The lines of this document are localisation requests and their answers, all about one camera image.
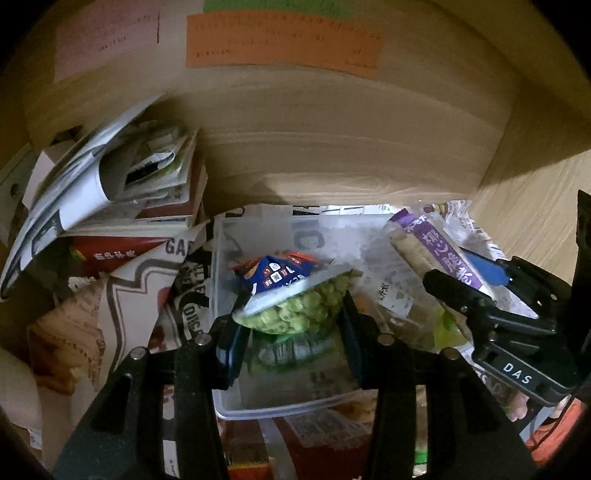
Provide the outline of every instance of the orange cloth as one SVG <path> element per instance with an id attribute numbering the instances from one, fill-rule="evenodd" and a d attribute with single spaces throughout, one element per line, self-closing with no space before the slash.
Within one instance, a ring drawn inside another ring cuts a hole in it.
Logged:
<path id="1" fill-rule="evenodd" d="M 535 446 L 544 438 L 548 431 L 554 426 L 554 422 L 548 425 L 541 425 L 532 435 L 532 437 L 525 442 L 527 448 L 531 450 L 531 456 L 538 466 L 545 465 L 548 460 L 557 452 L 560 445 L 573 428 L 574 424 L 584 412 L 584 404 L 580 400 L 575 399 L 569 409 L 564 414 L 560 424 L 552 432 L 552 434 L 542 442 L 538 448 Z"/>

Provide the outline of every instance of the pink sticky note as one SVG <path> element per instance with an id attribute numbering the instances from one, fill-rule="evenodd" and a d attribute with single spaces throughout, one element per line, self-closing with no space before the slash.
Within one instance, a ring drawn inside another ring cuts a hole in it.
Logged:
<path id="1" fill-rule="evenodd" d="M 57 27 L 54 82 L 158 43 L 158 0 L 97 0 Z"/>

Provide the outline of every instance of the metal bolt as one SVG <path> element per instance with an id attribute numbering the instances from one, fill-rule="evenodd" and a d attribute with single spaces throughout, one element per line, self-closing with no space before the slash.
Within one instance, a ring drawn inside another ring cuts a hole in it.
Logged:
<path id="1" fill-rule="evenodd" d="M 450 360 L 458 360 L 461 357 L 460 352 L 450 346 L 445 347 L 441 352 Z"/>
<path id="2" fill-rule="evenodd" d="M 199 333 L 193 341 L 198 344 L 199 346 L 206 346 L 209 342 L 212 341 L 212 336 L 208 333 Z"/>
<path id="3" fill-rule="evenodd" d="M 130 351 L 129 356 L 132 360 L 141 360 L 144 355 L 146 354 L 146 349 L 140 346 L 135 347 L 132 351 Z"/>
<path id="4" fill-rule="evenodd" d="M 384 346 L 393 345 L 394 342 L 394 337 L 389 333 L 381 333 L 380 335 L 378 335 L 378 343 L 381 343 Z"/>

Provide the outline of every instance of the blue snack package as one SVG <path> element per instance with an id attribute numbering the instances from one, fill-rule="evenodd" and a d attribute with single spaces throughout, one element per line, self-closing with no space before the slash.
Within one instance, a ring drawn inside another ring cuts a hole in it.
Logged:
<path id="1" fill-rule="evenodd" d="M 234 267 L 245 287 L 252 295 L 289 285 L 307 278 L 317 264 L 315 258 L 300 252 L 266 255 Z"/>

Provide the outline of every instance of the green sticky note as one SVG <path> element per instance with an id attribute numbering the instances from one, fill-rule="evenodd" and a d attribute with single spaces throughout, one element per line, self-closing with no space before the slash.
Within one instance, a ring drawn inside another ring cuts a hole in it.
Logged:
<path id="1" fill-rule="evenodd" d="M 330 18 L 347 18 L 349 6 L 342 0 L 205 0 L 204 13 L 220 10 L 287 10 Z"/>

